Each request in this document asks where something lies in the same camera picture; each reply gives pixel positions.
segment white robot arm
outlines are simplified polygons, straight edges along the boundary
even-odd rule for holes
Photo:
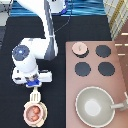
[[[58,54],[49,2],[47,0],[17,1],[41,18],[46,39],[24,38],[13,49],[12,59],[16,67],[13,70],[12,79],[16,84],[26,83],[26,87],[40,87],[41,82],[52,81],[52,73],[47,70],[40,72],[36,59],[50,61]]]

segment black table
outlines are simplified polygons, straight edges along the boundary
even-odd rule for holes
[[[54,28],[57,30],[68,17],[54,16]],[[0,52],[0,127],[28,128],[23,120],[23,105],[29,101],[32,89],[16,86],[11,79],[13,61],[12,49],[23,38],[44,38],[42,22],[38,17],[10,17],[6,24],[6,33]],[[39,69],[51,70],[53,81],[43,83],[40,92],[42,102],[48,108],[48,118],[43,128],[66,128],[66,41],[111,40],[106,16],[72,17],[69,24],[56,33],[59,47],[58,56],[49,61],[37,60]]]

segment black circle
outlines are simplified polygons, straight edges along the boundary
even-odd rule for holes
[[[79,62],[75,65],[75,72],[79,76],[87,76],[90,71],[91,68],[86,62]]]
[[[103,76],[112,76],[115,72],[114,66],[109,62],[100,63],[98,70]]]
[[[108,57],[111,54],[111,49],[106,45],[99,45],[96,48],[96,54],[100,57]]]

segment white dot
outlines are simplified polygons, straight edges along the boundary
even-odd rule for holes
[[[23,52],[20,50],[19,53],[23,53]]]
[[[85,104],[85,111],[90,116],[97,116],[101,111],[101,107],[95,100],[89,100]]]

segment black surface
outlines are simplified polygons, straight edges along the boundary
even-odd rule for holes
[[[89,75],[91,68],[86,62],[79,62],[75,65],[75,72],[79,76],[87,76]]]
[[[115,73],[115,68],[110,62],[100,63],[98,70],[103,76],[112,76]]]
[[[100,57],[106,58],[111,54],[111,49],[106,45],[99,45],[96,47],[96,54]]]
[[[68,17],[53,17],[57,30]],[[0,127],[29,128],[23,120],[23,105],[29,100],[32,89],[15,86],[11,80],[12,49],[24,38],[43,38],[42,22],[38,17],[8,18],[4,43],[0,51]],[[65,42],[72,40],[111,40],[107,16],[72,17],[70,23],[56,33],[58,56],[49,61],[37,60],[40,70],[51,70],[53,81],[43,83],[40,92],[48,108],[48,118],[43,128],[66,128],[66,57]]]

